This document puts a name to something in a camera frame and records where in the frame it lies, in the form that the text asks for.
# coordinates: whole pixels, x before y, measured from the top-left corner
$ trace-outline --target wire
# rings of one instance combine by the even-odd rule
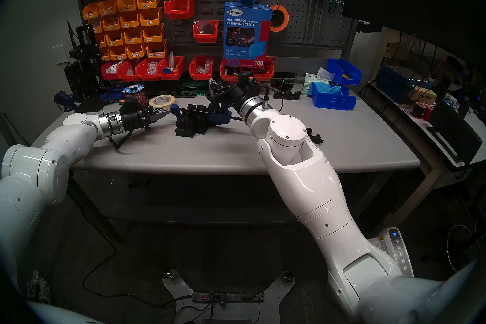
[[[9,119],[9,118],[8,118],[8,116],[7,116],[7,114],[4,112],[4,113],[3,113],[3,115],[5,116],[5,118],[7,119],[7,121],[10,123],[10,126],[11,126],[12,128],[14,128],[14,131],[16,131],[16,132],[17,132],[17,134],[18,134],[18,135],[21,137],[22,141],[24,141],[24,142],[27,144],[27,146],[30,146],[30,144],[29,144],[29,143],[28,143],[28,142],[25,140],[25,138],[24,138],[24,137],[22,137],[22,135],[21,135],[21,134],[20,134],[20,132],[17,130],[17,128],[15,127],[15,125],[14,125],[14,124],[13,124],[13,123],[10,121],[10,119]]]

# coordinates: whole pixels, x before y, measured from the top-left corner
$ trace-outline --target floor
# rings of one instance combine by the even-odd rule
[[[91,176],[78,173],[77,180],[95,204],[101,205],[107,190],[128,192],[128,186],[140,178],[96,172]],[[393,187],[385,188],[385,193],[393,192]],[[443,280],[452,275],[445,257],[445,237],[451,223],[468,224],[468,218],[460,200],[444,196],[444,192],[432,191],[400,226],[416,277]],[[162,303],[172,298],[161,281],[166,268],[178,270],[193,289],[222,291],[265,290],[280,272],[289,270],[295,275],[295,285],[280,305],[282,324],[348,322],[325,294],[326,264],[300,223],[183,226],[118,222],[116,226],[124,244],[87,280],[87,287],[94,291],[129,292]],[[129,297],[102,298],[83,289],[83,278],[111,252],[78,207],[66,199],[44,212],[22,257],[19,285],[25,287],[32,270],[37,269],[54,287],[56,306],[106,324],[126,324],[139,317],[171,322],[174,306],[153,308]]]

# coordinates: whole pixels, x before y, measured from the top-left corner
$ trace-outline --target wire spool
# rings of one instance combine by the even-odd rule
[[[176,104],[172,95],[159,95],[150,99],[149,104],[154,108],[170,108],[171,104]]]
[[[289,24],[289,13],[282,5],[274,5],[271,7],[272,23],[270,24],[270,31],[280,32]]]
[[[415,107],[412,110],[412,116],[416,117],[417,119],[422,118],[425,114],[426,108],[427,108],[426,104],[420,103],[420,102],[415,102]]]
[[[145,108],[148,106],[147,97],[145,96],[145,86],[143,85],[132,85],[125,87],[123,93],[126,98],[135,98],[139,101],[140,106]]]

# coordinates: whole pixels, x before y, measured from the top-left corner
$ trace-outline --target tissue box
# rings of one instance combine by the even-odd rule
[[[225,2],[223,65],[263,67],[271,21],[272,9],[267,5]]]

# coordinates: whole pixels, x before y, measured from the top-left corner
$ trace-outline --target white wall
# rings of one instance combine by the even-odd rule
[[[66,20],[73,29],[81,25],[77,0],[2,0],[3,90],[0,104],[9,119],[32,143],[61,112],[52,97],[70,93],[64,64],[56,65],[51,47],[72,49]]]

